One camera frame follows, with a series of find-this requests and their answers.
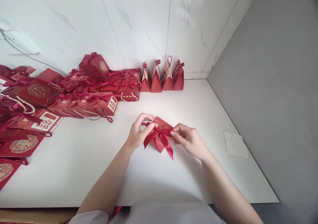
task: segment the gift box handle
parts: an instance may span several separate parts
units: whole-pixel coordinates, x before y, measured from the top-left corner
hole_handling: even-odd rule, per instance
[[[85,117],[85,118],[87,118],[88,120],[91,120],[91,121],[96,121],[96,120],[99,120],[100,118],[102,118],[100,115],[98,115],[98,114],[95,113],[95,112],[91,112],[91,111],[87,111],[87,110],[83,110],[83,111],[84,111],[84,112],[88,112],[88,113],[95,114],[95,115],[99,116],[99,118],[97,118],[97,119],[91,119],[91,118],[89,118],[89,117],[87,117],[87,116],[85,116],[85,115],[79,113],[77,110],[74,109],[74,112],[75,112],[76,114],[78,114],[78,115],[80,115],[80,116],[82,116],[82,117]]]
[[[15,99],[15,98],[12,98],[12,97],[10,97],[9,95],[4,95],[4,96],[6,96],[7,98],[9,98],[10,100],[12,100],[12,101],[15,101],[15,102],[17,102],[21,107],[23,107],[23,109],[24,109],[24,114],[31,114],[31,113],[34,113],[35,112],[35,108],[34,108],[34,106],[32,106],[30,103],[27,103],[26,101],[24,101],[21,97],[19,97],[19,96],[17,96],[17,99]],[[27,112],[27,108],[22,104],[22,103],[25,103],[25,104],[27,104],[28,106],[30,106],[31,108],[32,108],[32,111],[30,111],[30,112]]]
[[[123,99],[123,92],[122,94],[120,95],[120,98],[124,101],[124,102],[138,102],[138,98],[132,93],[132,96],[136,99],[136,101],[126,101],[125,99]]]

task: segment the white table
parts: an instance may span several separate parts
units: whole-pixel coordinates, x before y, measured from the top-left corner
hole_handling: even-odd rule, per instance
[[[224,131],[238,134],[206,80],[186,80],[183,91],[141,93],[136,103],[120,102],[114,122],[64,118],[0,191],[0,208],[78,207],[125,142],[141,113],[170,125],[195,127],[209,149],[251,203],[279,202],[263,173],[249,159],[227,153]],[[133,154],[117,205],[142,202],[212,203],[202,166],[181,146],[174,161],[151,145]]]

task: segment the white label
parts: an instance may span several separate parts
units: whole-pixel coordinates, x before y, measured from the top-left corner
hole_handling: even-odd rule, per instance
[[[41,117],[41,124],[33,123],[31,128],[40,130],[40,131],[50,131],[50,129],[54,126],[54,123],[60,118],[50,112],[45,111]]]
[[[109,108],[112,112],[115,112],[117,103],[118,103],[118,100],[117,100],[114,96],[112,96],[112,97],[110,98],[109,103],[108,103],[108,108]]]

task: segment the rope handle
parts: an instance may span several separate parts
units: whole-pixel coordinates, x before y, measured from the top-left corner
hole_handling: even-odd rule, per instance
[[[125,99],[123,99],[123,92],[122,94],[120,95],[120,98],[124,101],[124,102],[137,102],[138,101],[138,98],[132,93],[132,96],[136,99],[136,101],[126,101]]]
[[[113,122],[113,119],[110,118],[110,117],[108,117],[108,116],[105,114],[105,112],[104,112],[103,109],[101,109],[101,110],[102,110],[102,113],[104,114],[104,116],[102,116],[102,117],[107,118],[107,120],[108,120],[110,123],[112,123],[112,122]]]
[[[34,112],[35,112],[34,106],[32,106],[30,103],[27,103],[26,101],[24,101],[24,100],[23,100],[21,97],[19,97],[18,95],[17,95],[17,99],[18,99],[18,100],[15,99],[15,98],[10,97],[9,95],[4,95],[4,96],[6,96],[7,98],[9,98],[9,99],[12,100],[12,101],[17,102],[21,107],[23,107],[23,109],[24,109],[23,113],[24,113],[24,114],[31,114],[31,113],[34,113]],[[27,108],[26,108],[22,103],[25,103],[25,104],[27,104],[29,107],[31,107],[31,108],[32,108],[32,111],[31,111],[31,112],[27,112]]]
[[[87,111],[87,110],[83,110],[83,111],[84,111],[84,112],[89,112],[89,113],[95,114],[95,115],[99,116],[99,118],[97,118],[97,119],[91,119],[91,118],[89,118],[89,117],[87,117],[87,116],[85,116],[85,115],[79,113],[77,110],[74,109],[74,112],[75,112],[76,114],[78,114],[79,116],[85,117],[85,118],[87,118],[87,119],[89,119],[89,120],[91,120],[91,121],[96,121],[96,120],[99,120],[100,118],[102,118],[100,115],[98,115],[98,114],[95,113],[95,112],[91,112],[91,111]]]

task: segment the white paper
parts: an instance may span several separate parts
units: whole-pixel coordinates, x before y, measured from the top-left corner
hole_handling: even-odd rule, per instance
[[[247,147],[243,141],[242,136],[224,132],[226,150],[229,154],[240,156],[242,158],[248,158]]]

